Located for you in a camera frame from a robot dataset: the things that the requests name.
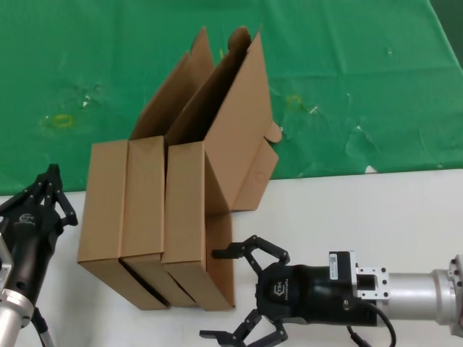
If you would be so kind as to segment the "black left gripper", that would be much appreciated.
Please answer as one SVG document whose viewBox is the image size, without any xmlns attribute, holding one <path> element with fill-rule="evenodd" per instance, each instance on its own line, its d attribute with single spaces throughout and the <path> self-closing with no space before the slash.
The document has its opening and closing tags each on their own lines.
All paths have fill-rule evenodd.
<svg viewBox="0 0 463 347">
<path fill-rule="evenodd" d="M 55 204 L 64 213 L 62 220 L 58 213 L 45 209 L 55 209 Z M 30 186 L 1 204 L 1 217 L 1 231 L 13 260 L 6 288 L 36 304 L 62 225 L 78 225 L 75 209 L 63 191 L 59 166 L 50 164 Z"/>
</svg>

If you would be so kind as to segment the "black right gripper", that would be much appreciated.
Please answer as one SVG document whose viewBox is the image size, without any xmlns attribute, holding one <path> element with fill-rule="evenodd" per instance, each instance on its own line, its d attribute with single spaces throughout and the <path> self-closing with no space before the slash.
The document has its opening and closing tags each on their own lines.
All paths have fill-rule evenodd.
<svg viewBox="0 0 463 347">
<path fill-rule="evenodd" d="M 252 255 L 256 249 L 275 257 L 278 262 L 263 270 Z M 221 260 L 244 257 L 258 275 L 257 309 L 252 310 L 233 333 L 223 330 L 199 332 L 201 338 L 214 339 L 220 346 L 277 346 L 288 339 L 283 323 L 360 327 L 375 327 L 378 323 L 376 313 L 358 303 L 350 285 L 330 279 L 328 266 L 286 266 L 290 261 L 288 251 L 259 236 L 231 242 L 225 249 L 214 249 L 211 256 Z M 275 331 L 247 345 L 246 338 L 263 316 L 272 322 Z"/>
</svg>

